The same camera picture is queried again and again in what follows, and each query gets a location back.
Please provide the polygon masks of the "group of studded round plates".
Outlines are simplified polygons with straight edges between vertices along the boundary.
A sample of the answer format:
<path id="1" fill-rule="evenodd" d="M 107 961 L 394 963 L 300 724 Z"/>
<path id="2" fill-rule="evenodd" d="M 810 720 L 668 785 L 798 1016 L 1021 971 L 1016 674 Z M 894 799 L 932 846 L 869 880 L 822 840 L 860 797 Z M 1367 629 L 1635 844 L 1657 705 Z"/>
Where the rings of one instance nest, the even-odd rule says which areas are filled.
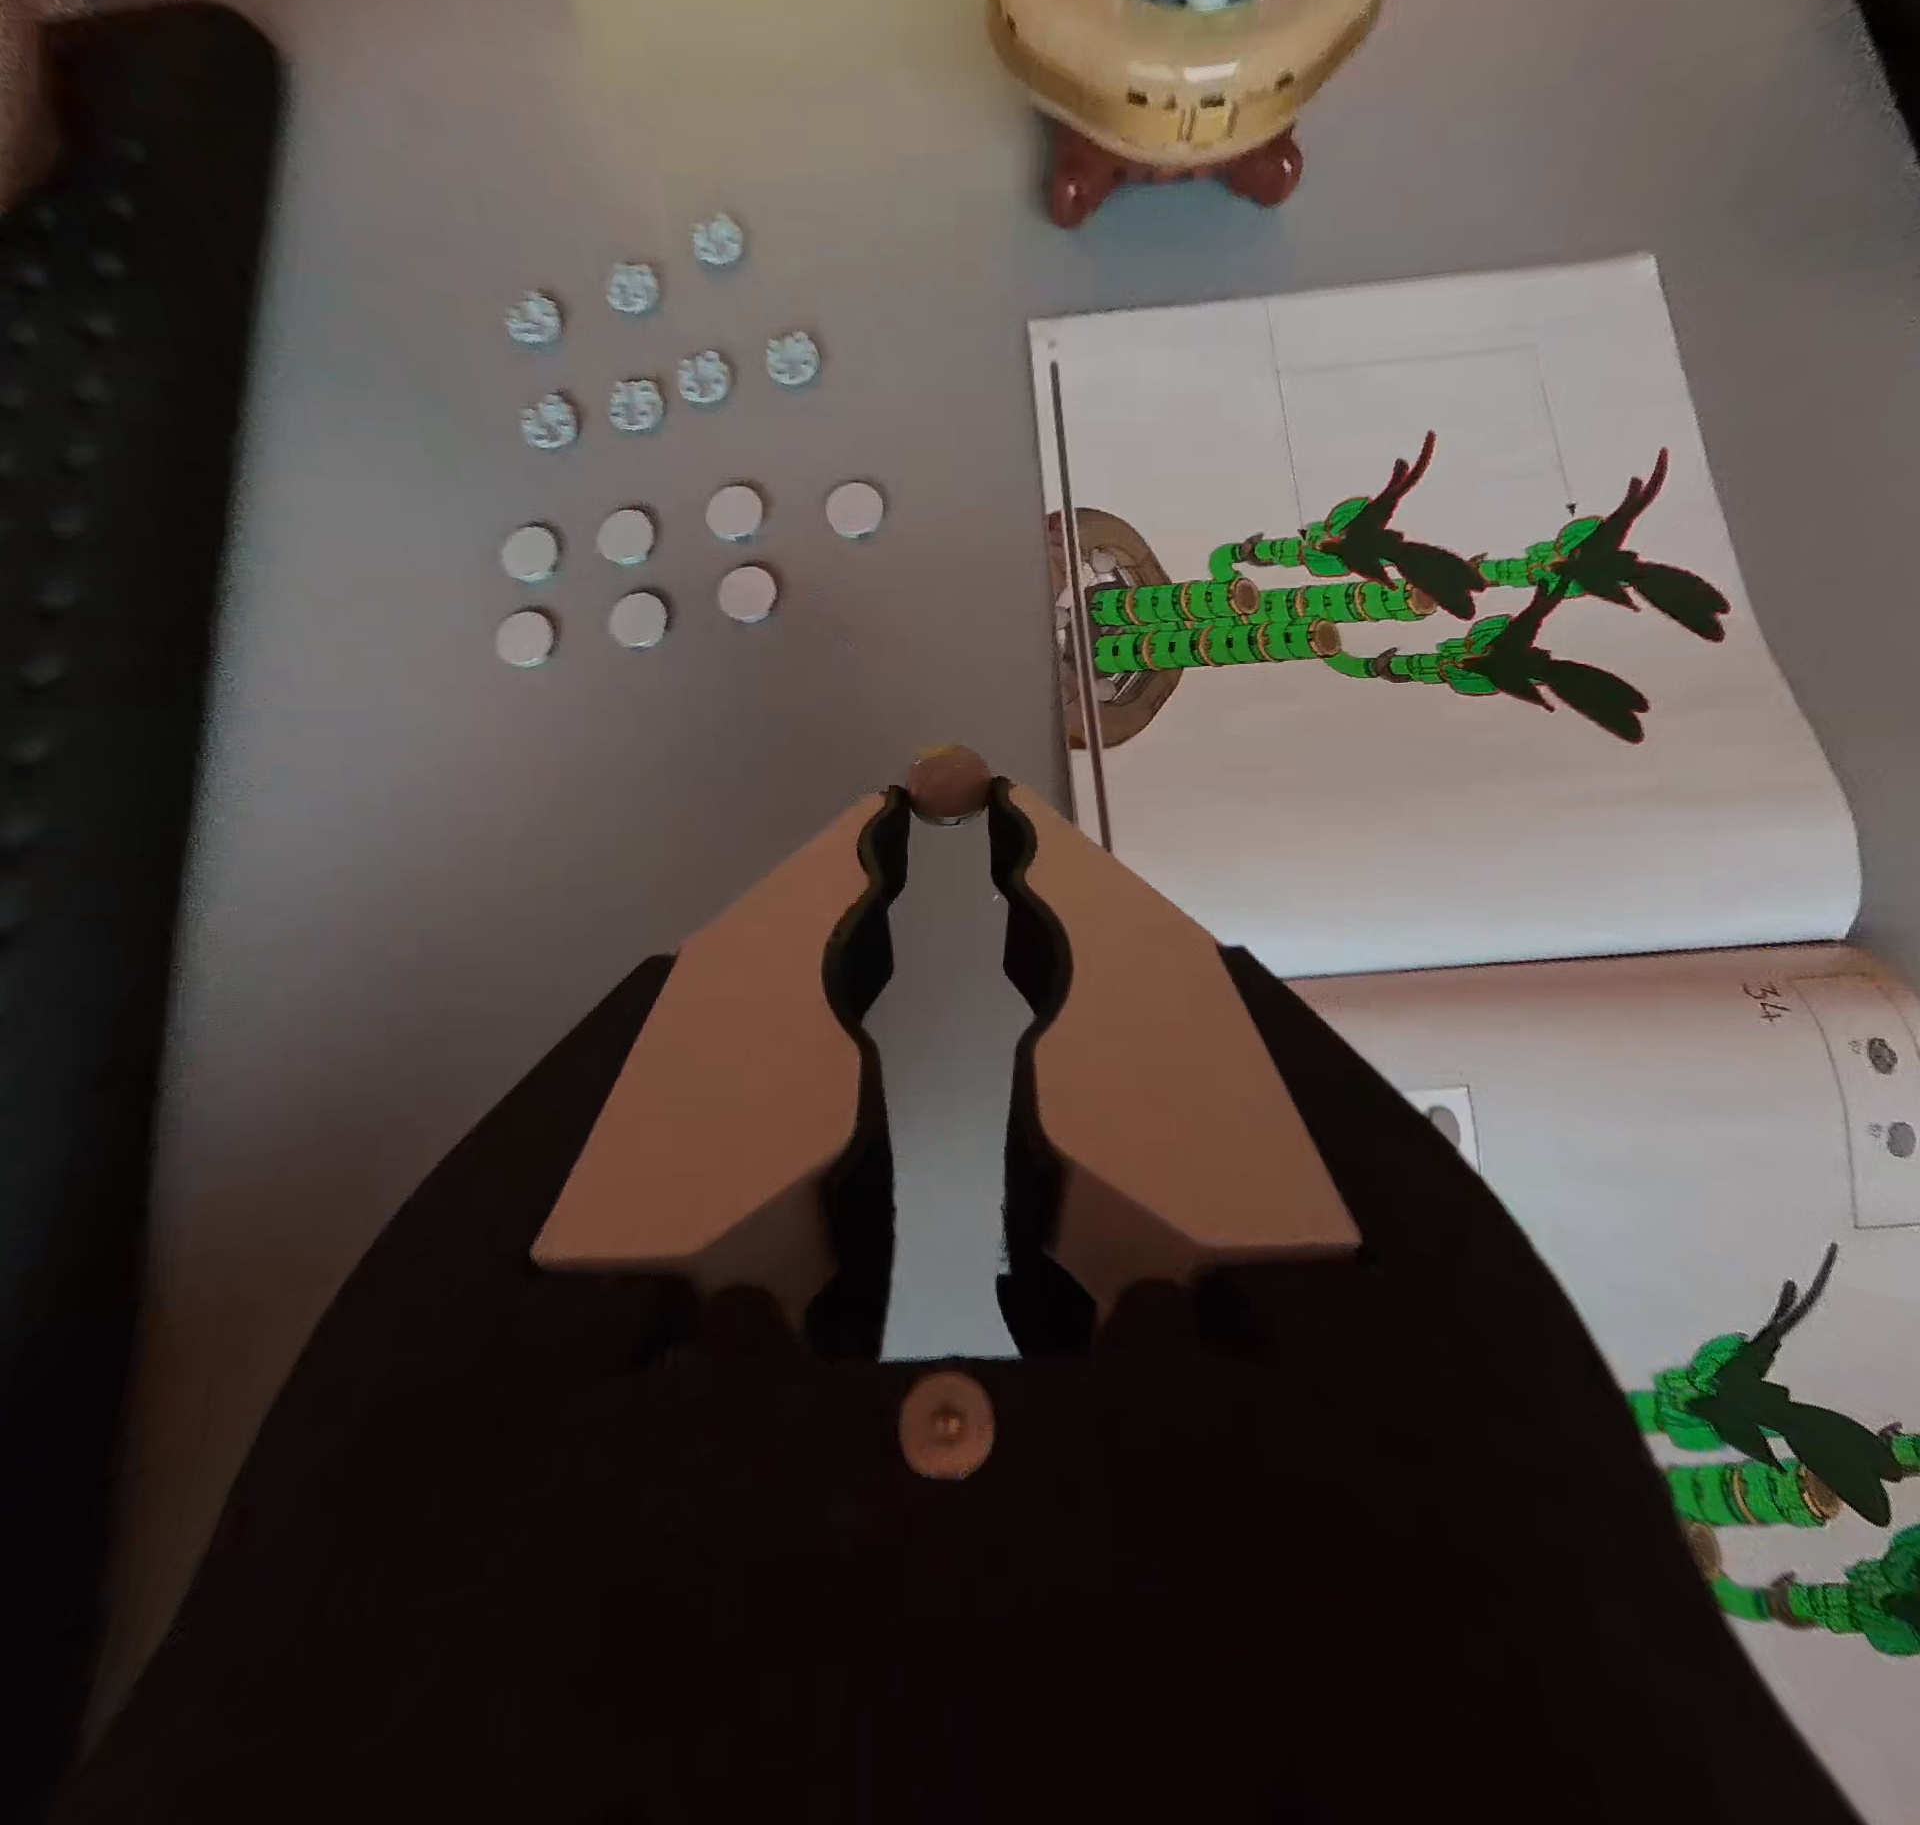
<path id="1" fill-rule="evenodd" d="M 698 270 L 724 273 L 747 253 L 747 234 L 727 209 L 714 209 L 690 227 L 690 254 Z M 622 322 L 656 316 L 665 300 L 661 265 L 652 258 L 617 258 L 609 265 L 603 297 L 607 310 Z M 528 288 L 500 313 L 502 329 L 515 349 L 549 354 L 563 344 L 567 316 L 563 302 L 542 288 Z M 765 376 L 779 392 L 810 392 L 825 372 L 825 347 L 805 328 L 774 332 L 765 339 Z M 723 349 L 694 349 L 677 357 L 670 383 L 653 372 L 614 379 L 607 389 L 607 419 L 622 436 L 649 436 L 661 431 L 668 404 L 694 412 L 727 404 L 737 386 L 734 359 Z M 541 451 L 575 445 L 585 431 L 585 416 L 567 389 L 542 392 L 518 413 L 524 442 Z"/>

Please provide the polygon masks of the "black studded mat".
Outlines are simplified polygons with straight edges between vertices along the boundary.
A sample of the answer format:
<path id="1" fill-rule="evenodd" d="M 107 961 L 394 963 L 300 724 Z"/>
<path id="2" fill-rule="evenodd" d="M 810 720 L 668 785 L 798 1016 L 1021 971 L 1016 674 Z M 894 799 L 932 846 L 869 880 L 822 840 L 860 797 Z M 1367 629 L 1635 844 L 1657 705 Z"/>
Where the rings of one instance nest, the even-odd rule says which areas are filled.
<path id="1" fill-rule="evenodd" d="M 110 1487 L 286 67 L 210 1 L 49 31 L 2 254 L 5 1548 Z"/>

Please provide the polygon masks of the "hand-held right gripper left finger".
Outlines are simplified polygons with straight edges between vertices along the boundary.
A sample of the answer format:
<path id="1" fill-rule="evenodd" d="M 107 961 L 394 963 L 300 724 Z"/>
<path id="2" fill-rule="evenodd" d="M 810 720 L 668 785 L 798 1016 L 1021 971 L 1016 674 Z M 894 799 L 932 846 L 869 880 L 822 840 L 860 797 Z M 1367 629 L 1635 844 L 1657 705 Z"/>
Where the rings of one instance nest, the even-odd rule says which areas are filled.
<path id="1" fill-rule="evenodd" d="M 895 969 L 914 814 L 890 785 L 672 955 L 532 1262 L 753 1288 L 825 1358 L 877 1358 L 895 1168 L 869 1017 Z"/>

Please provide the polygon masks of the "group of smooth round tiles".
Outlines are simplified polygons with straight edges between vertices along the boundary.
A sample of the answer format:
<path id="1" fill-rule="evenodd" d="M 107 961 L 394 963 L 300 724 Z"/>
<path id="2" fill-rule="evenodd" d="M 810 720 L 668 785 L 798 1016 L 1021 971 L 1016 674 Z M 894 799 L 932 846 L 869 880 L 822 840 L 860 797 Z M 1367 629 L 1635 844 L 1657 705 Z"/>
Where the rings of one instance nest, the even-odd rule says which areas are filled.
<path id="1" fill-rule="evenodd" d="M 839 481 L 825 495 L 827 527 L 846 541 L 877 538 L 886 514 L 882 492 L 865 479 Z M 707 530 L 720 544 L 755 541 L 762 521 L 765 497 L 747 481 L 727 481 L 707 498 Z M 661 524 L 647 508 L 622 506 L 600 522 L 593 541 L 610 568 L 634 571 L 656 551 Z M 563 541 L 552 527 L 528 522 L 505 536 L 497 557 L 513 583 L 532 587 L 561 568 Z M 756 627 L 779 612 L 780 580 L 767 566 L 741 562 L 723 571 L 714 602 L 727 620 Z M 653 648 L 665 640 L 672 618 L 672 607 L 659 588 L 627 588 L 607 612 L 607 633 L 617 648 Z M 535 668 L 555 656 L 560 640 L 560 618 L 552 611 L 524 607 L 495 627 L 492 653 L 509 668 Z"/>

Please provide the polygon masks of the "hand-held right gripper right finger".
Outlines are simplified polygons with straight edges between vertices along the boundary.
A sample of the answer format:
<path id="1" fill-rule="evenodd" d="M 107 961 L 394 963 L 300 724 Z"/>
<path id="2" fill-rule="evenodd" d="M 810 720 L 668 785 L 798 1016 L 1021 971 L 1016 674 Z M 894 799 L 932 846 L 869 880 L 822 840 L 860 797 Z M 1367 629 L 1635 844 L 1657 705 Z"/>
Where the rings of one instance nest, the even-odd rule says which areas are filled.
<path id="1" fill-rule="evenodd" d="M 1036 792 L 991 782 L 1002 975 L 1027 1008 L 996 1303 L 1082 1354 L 1140 1284 L 1354 1262 L 1357 1218 L 1221 945 Z"/>

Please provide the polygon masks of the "lego bamboo plant in pot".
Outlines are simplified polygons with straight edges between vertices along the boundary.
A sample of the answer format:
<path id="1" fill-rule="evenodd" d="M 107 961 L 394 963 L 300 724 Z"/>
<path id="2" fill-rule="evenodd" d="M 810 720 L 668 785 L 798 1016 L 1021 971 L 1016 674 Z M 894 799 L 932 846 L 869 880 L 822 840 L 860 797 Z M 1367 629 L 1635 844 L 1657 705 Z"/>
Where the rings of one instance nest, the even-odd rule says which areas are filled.
<path id="1" fill-rule="evenodd" d="M 1294 193 L 1306 106 L 1386 0 L 989 0 L 998 62 L 1043 119 L 1043 206 L 1082 227 L 1125 187 Z"/>

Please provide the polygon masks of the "lego instruction booklet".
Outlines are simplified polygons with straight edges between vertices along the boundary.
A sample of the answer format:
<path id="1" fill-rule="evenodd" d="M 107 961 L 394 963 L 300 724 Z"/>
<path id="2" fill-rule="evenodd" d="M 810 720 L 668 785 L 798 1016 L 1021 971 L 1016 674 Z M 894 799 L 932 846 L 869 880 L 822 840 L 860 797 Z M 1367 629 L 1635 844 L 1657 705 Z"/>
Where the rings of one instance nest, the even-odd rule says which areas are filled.
<path id="1" fill-rule="evenodd" d="M 1654 257 L 1027 341 L 1080 828 L 1463 1144 L 1726 1612 L 1915 1657 L 1915 992 Z"/>

